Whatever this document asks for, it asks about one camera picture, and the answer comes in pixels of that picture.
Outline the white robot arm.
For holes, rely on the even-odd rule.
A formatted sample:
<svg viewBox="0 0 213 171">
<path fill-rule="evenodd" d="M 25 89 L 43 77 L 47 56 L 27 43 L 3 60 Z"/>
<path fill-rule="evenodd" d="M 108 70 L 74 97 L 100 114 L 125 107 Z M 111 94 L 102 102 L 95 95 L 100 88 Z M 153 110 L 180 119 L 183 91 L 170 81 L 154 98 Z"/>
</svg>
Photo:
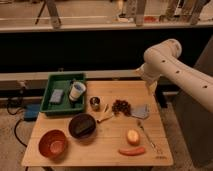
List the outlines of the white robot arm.
<svg viewBox="0 0 213 171">
<path fill-rule="evenodd" d="M 144 52 L 144 63 L 136 72 L 148 87 L 156 84 L 161 76 L 168 78 L 213 113 L 213 77 L 180 62 L 181 53 L 179 41 L 167 39 Z"/>
</svg>

